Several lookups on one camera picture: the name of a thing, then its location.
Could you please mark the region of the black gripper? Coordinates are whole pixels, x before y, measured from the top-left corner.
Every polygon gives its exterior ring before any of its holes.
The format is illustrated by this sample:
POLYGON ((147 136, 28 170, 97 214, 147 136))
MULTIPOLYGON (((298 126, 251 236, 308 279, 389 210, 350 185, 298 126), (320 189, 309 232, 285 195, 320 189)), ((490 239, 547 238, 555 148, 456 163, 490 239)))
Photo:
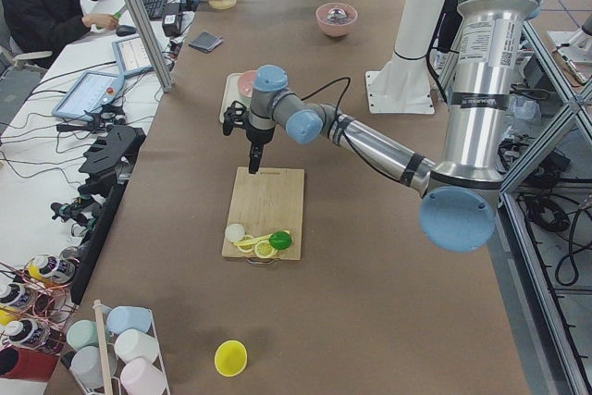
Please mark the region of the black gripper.
POLYGON ((264 145, 273 139, 273 129, 261 130, 251 124, 245 125, 247 139, 251 142, 249 152, 248 171, 250 174, 256 174, 260 168, 264 152, 264 145))

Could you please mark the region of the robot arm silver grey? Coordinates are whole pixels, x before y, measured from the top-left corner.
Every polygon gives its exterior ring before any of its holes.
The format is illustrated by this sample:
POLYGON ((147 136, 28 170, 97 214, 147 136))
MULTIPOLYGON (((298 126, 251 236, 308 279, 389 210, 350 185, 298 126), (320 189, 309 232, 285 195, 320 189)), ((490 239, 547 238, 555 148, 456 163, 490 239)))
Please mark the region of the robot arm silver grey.
POLYGON ((461 43, 443 157, 434 163, 342 113, 337 106, 305 103, 277 66, 257 69, 250 107, 240 121, 251 144, 249 170, 257 172, 265 145, 282 127, 306 144, 327 136, 380 174, 419 192, 420 225, 437 246, 470 252, 495 228, 501 175, 495 168, 512 71, 524 22, 540 0, 458 0, 461 43))

